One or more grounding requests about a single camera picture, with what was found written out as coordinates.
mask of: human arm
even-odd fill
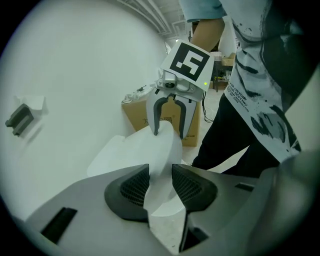
[[[191,43],[210,52],[219,42],[225,22],[222,18],[202,19],[193,34]]]
[[[219,0],[179,0],[187,22],[199,21],[191,43],[211,51],[220,40],[226,15]]]

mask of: gray plastic surface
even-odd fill
[[[272,189],[262,215],[254,227],[249,243],[248,254],[259,255],[272,250],[289,236],[304,236],[302,246],[307,243],[317,243],[317,236],[311,237],[307,232],[317,230],[319,211],[320,185],[320,151],[301,152],[296,157],[283,162],[274,176]],[[309,228],[300,227],[302,222],[308,222]]]
[[[188,228],[199,228],[208,238],[181,254],[246,255],[249,235],[265,207],[276,169],[265,170],[257,180],[181,166],[212,181],[218,189],[217,197],[211,205],[187,217]],[[147,223],[123,220],[105,203],[106,186],[136,168],[124,168],[74,183],[36,210],[27,224],[40,232],[59,209],[70,207],[78,212],[57,245],[71,254],[171,255],[154,237]],[[255,188],[250,192],[235,187],[239,183]]]
[[[170,255],[147,223],[121,219],[105,202],[106,186],[133,170],[136,167],[80,180],[46,202],[26,222],[40,232],[62,207],[70,207],[78,212],[57,245],[73,255]]]
[[[261,216],[273,183],[276,168],[262,172],[259,180],[212,173],[191,166],[193,172],[214,182],[218,195],[204,211],[188,216],[191,228],[199,228],[208,239],[186,250],[183,255],[244,256],[250,234]],[[254,185],[252,192],[235,187],[238,183]]]

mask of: black cable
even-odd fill
[[[207,92],[205,91],[202,95],[202,110],[203,110],[203,115],[204,115],[204,121],[206,121],[207,123],[212,123],[213,120],[211,120],[210,118],[207,117],[207,111],[205,108],[205,98],[206,98]]]

